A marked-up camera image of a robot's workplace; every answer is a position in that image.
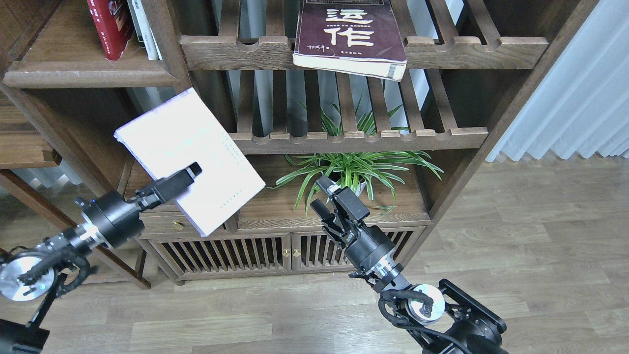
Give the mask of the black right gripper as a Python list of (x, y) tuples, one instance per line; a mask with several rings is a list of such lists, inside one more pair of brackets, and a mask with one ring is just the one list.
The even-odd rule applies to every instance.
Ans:
[(402, 264), (393, 259), (395, 244), (378, 226), (368, 227), (363, 220), (369, 209), (348, 187), (341, 188), (327, 176), (316, 180), (317, 186), (328, 195), (335, 207), (335, 215), (320, 200), (310, 204), (320, 217), (323, 230), (356, 271), (350, 278), (361, 278), (374, 291), (404, 291), (411, 284), (401, 274)]

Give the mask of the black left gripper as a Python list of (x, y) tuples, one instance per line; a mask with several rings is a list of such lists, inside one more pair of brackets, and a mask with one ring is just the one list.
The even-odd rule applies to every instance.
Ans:
[(76, 198), (85, 221), (75, 228), (75, 249), (92, 250), (103, 243), (108, 247), (119, 247), (139, 235), (144, 230), (140, 213), (177, 197), (201, 172), (198, 163), (190, 164), (170, 177), (155, 180), (149, 189), (137, 191), (130, 201), (117, 191), (90, 202)]

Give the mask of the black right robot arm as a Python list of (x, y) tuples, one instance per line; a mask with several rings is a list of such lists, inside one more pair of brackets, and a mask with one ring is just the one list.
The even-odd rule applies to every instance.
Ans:
[(415, 339), (425, 354), (503, 354), (505, 322), (447, 279), (438, 286), (413, 285), (395, 262), (395, 245), (378, 226), (367, 226), (369, 210), (350, 188), (326, 176), (317, 185), (333, 204), (321, 200), (312, 208), (323, 230), (356, 268), (352, 278), (364, 279), (379, 294), (379, 311), (391, 325)]

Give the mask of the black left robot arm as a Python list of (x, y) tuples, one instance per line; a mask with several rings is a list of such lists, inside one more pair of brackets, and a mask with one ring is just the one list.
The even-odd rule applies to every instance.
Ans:
[(190, 164), (136, 191), (130, 200), (117, 191), (91, 201), (78, 198), (83, 224), (69, 227), (36, 247), (2, 256), (1, 294), (13, 301), (29, 301), (39, 296), (44, 296), (44, 300), (27, 324), (1, 321), (1, 352), (40, 353), (50, 334), (40, 324), (54, 300), (98, 272), (99, 267), (92, 266), (87, 259), (93, 249), (102, 245), (119, 247), (139, 235), (144, 230), (140, 213), (177, 197), (201, 173), (198, 163)]

